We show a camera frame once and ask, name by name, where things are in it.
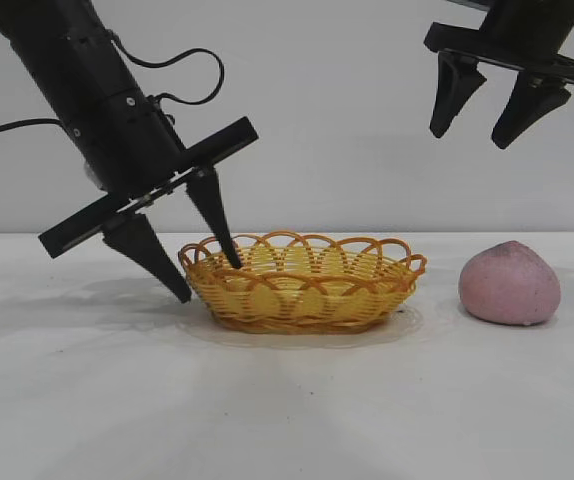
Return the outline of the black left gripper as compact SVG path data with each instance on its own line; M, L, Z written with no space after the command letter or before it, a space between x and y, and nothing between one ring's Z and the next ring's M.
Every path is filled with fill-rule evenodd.
M74 125L71 132L105 196L39 236L51 257L61 256L102 230L108 247L149 272L181 303L189 302L191 288L148 218L133 214L185 184L187 195L229 264L235 269L242 267L215 166L258 139L248 118L185 147L159 103L143 97L134 106L110 101L88 121Z

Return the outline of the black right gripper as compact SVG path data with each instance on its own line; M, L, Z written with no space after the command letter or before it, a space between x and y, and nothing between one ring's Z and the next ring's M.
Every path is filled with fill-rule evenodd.
M430 131L441 138L471 96L487 81L478 61L519 71L491 139L509 147L571 97L574 59L560 50L574 28L574 0L487 1L477 29L435 22L425 46L438 53L438 83Z

